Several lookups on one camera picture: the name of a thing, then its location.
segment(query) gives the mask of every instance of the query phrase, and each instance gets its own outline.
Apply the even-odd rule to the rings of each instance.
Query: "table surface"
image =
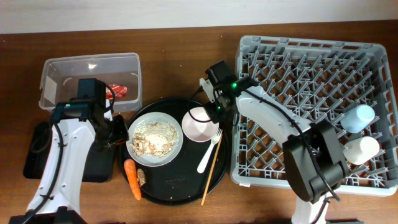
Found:
[[[370,42],[386,47],[397,84],[397,27],[398,21],[373,21],[0,35],[0,222],[23,215],[40,182],[26,179],[22,170],[34,126],[48,115],[38,101],[43,64],[49,58],[136,52],[146,105],[161,97],[190,96],[204,71],[219,60],[234,65],[244,35]],[[124,115],[128,119],[133,112]],[[340,197],[340,203],[330,204],[327,219],[398,220],[398,194]],[[240,187],[225,175],[204,206],[197,201],[165,207],[135,200],[115,166],[109,182],[82,183],[80,208],[88,223],[257,223],[290,218],[295,199],[291,190]]]

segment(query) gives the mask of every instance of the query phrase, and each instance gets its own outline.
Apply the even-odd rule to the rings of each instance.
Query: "carrot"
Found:
[[[141,190],[137,180],[136,164],[132,159],[124,161],[124,170],[126,171],[132,194],[137,200],[141,200]]]

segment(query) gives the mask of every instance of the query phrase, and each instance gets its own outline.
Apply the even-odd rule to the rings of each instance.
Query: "gray plastic grid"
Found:
[[[397,106],[387,53],[379,44],[280,37],[242,37],[236,54],[238,78],[251,76],[276,101],[313,122],[334,125],[342,150],[362,136],[381,143],[378,155],[356,166],[338,192],[387,196],[398,185]],[[344,112],[367,104],[375,119],[358,134],[340,125]],[[241,185],[290,188],[283,153],[258,124],[241,117],[233,128],[231,178]]]

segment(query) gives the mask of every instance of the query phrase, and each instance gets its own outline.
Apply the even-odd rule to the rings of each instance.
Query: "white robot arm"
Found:
[[[211,83],[204,82],[201,80],[200,85],[204,90],[212,89]],[[261,86],[252,86],[247,89],[251,93],[264,98],[265,100],[279,106],[280,109],[285,111],[292,119],[296,121],[300,129],[305,132],[308,131],[311,127],[311,121],[308,119],[301,118],[294,114],[291,110],[288,110],[286,107],[282,106],[276,100],[272,99]],[[208,97],[210,99],[214,98],[210,91],[206,91]],[[236,98],[236,107],[241,115],[253,120],[256,122],[263,130],[269,133],[281,146],[284,142],[288,140],[288,137],[291,135],[298,136],[299,132],[297,129],[291,125],[288,119],[277,109],[274,107],[260,102],[258,99],[255,99],[253,96],[249,95],[246,92],[242,92]],[[308,224],[313,223],[318,217],[317,224],[324,224],[325,215],[328,207],[328,203],[324,204],[323,201],[330,197],[331,194],[327,193],[320,197],[319,201],[316,203],[305,202],[301,198],[297,197],[296,199],[296,210],[292,216],[293,224]]]
[[[237,80],[224,62],[213,65],[206,74],[208,78],[201,79],[200,86],[210,99],[205,109],[213,122],[225,119],[227,112],[240,113],[256,122],[283,147],[287,180],[298,195],[292,223],[325,223],[326,202],[331,193],[338,198],[329,184],[336,189],[348,173],[342,151],[333,150],[340,148],[333,126],[326,121],[312,124],[297,116],[271,98],[254,80],[248,77]],[[322,168],[310,153],[311,147],[319,147],[322,154],[327,155],[327,159],[320,159]]]
[[[23,216],[10,223],[86,223],[80,217],[80,187],[90,150],[111,150],[126,142],[128,130],[121,115],[112,117],[113,103],[95,78],[78,82],[77,97],[57,103],[52,111],[52,140],[42,180]]]

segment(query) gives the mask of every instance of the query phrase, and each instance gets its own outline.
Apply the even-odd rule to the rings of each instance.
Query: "white plate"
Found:
[[[203,107],[192,108],[190,111],[192,116],[199,121],[209,120],[209,116]],[[216,134],[218,123],[215,124],[211,121],[201,123],[195,121],[187,112],[182,118],[182,130],[186,137],[192,141],[205,142],[209,141]]]
[[[138,125],[141,123],[158,123],[158,122],[169,122],[172,123],[177,134],[178,134],[178,139],[177,142],[174,143],[172,147],[172,151],[166,154],[164,157],[159,158],[158,156],[151,156],[151,155],[142,155],[142,156],[137,156],[137,154],[132,152],[132,147],[130,146],[131,140],[134,137],[134,130],[137,128]],[[181,147],[182,147],[182,140],[184,139],[183,133],[181,130],[180,124],[170,115],[161,113],[161,112],[151,112],[144,114],[137,118],[129,127],[129,135],[130,138],[126,142],[127,146],[127,151],[129,152],[130,156],[139,164],[142,164],[144,166],[148,167],[157,167],[157,166],[162,166],[170,161],[172,161],[177,154],[180,152]]]

